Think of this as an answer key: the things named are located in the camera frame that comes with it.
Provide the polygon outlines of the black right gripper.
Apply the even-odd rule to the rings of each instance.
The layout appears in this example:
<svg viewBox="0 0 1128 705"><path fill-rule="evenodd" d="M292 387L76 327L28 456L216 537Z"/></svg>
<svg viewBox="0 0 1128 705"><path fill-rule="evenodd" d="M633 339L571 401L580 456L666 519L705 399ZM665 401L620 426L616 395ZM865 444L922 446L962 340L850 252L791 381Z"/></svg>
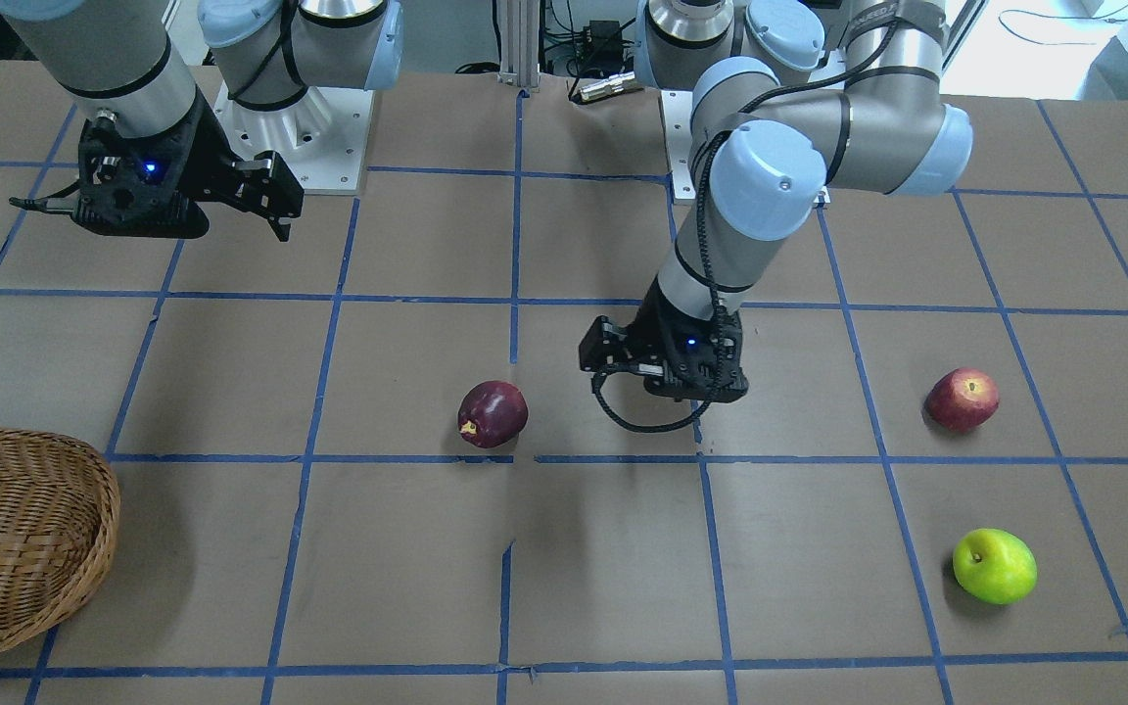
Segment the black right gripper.
<svg viewBox="0 0 1128 705"><path fill-rule="evenodd" d="M153 135L131 136L121 112L95 111L83 124L83 208L158 212L175 197L257 215L282 244L305 206L305 188L285 157L268 149L238 160L196 83L188 111Z"/></svg>

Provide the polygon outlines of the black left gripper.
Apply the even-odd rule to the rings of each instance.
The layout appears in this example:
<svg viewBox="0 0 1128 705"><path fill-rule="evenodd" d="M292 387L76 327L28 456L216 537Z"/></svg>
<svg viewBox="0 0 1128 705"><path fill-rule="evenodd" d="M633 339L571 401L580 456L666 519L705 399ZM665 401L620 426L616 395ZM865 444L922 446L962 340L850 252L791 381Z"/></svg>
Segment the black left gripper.
<svg viewBox="0 0 1128 705"><path fill-rule="evenodd" d="M579 343L579 370L589 374L635 374L636 365L654 350L663 349L671 335L708 333L717 338L722 331L739 331L743 338L738 312L721 316L719 320L686 315L671 303L654 280L626 329L608 316L594 317Z"/></svg>

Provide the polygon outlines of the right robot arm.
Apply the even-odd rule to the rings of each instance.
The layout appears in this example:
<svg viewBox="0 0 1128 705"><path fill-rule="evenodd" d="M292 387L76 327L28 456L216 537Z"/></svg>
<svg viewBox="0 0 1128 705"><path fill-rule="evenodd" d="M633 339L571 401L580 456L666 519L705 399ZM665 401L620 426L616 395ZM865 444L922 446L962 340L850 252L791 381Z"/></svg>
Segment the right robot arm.
<svg viewBox="0 0 1128 705"><path fill-rule="evenodd" d="M199 238L204 204L279 241L308 195L361 190L373 98L396 83L399 1L0 1L74 103L74 182L14 197L94 233Z"/></svg>

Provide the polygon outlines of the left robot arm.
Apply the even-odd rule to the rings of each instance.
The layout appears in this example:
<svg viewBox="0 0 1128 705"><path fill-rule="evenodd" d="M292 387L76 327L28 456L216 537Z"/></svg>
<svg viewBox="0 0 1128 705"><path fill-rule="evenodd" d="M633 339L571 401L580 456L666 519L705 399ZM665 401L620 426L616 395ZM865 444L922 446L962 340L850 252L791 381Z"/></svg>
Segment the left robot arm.
<svg viewBox="0 0 1128 705"><path fill-rule="evenodd" d="M941 99L940 1L643 1L635 76L686 90L694 204L633 321L596 318L579 367L638 374L646 393L731 402L739 309L827 186L940 195L973 143Z"/></svg>

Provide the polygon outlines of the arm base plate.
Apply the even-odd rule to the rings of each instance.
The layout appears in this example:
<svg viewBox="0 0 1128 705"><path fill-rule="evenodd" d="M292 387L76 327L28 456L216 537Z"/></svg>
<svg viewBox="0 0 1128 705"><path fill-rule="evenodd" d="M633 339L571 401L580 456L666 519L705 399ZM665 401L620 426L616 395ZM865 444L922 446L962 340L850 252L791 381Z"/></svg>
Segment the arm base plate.
<svg viewBox="0 0 1128 705"><path fill-rule="evenodd" d="M308 195L354 197L363 184L377 98L380 92L312 86L294 106L252 111L229 99L223 83L213 111L237 155L274 151Z"/></svg>
<svg viewBox="0 0 1128 705"><path fill-rule="evenodd" d="M691 92L661 92L659 104L673 202L690 205L703 179L710 133L691 127ZM710 204L732 219L809 212L826 188L826 161L810 139L773 120L739 115L729 126L728 118L711 123L728 138L712 161Z"/></svg>

